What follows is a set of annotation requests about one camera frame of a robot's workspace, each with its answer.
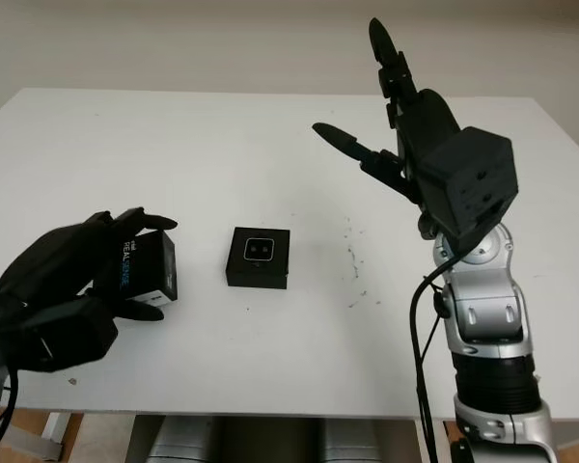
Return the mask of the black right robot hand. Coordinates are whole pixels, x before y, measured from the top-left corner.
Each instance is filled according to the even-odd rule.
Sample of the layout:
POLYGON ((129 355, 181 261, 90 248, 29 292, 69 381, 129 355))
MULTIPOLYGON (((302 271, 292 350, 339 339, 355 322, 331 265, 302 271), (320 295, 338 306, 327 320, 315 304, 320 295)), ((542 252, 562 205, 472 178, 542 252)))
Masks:
POLYGON ((353 135, 329 123, 314 123, 312 129, 329 145, 360 164, 369 176, 395 190, 421 210, 418 229, 421 237, 432 240, 441 231, 429 211, 418 185, 418 165, 422 158, 460 131, 444 98, 430 89, 418 91, 401 51, 377 19, 369 23, 374 58, 380 64, 378 81, 388 99, 386 113, 397 135, 398 151, 370 150, 353 135))

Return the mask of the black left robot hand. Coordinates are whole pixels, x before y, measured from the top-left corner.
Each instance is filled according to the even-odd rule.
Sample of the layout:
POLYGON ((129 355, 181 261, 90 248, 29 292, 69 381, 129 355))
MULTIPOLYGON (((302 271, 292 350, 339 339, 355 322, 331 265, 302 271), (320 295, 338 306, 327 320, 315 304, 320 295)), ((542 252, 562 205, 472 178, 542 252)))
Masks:
POLYGON ((87 283, 113 266, 121 246, 139 232, 177 226, 171 218, 134 207, 116 218, 101 211, 81 223, 46 232, 0 277, 0 320, 14 324, 76 300, 87 283))

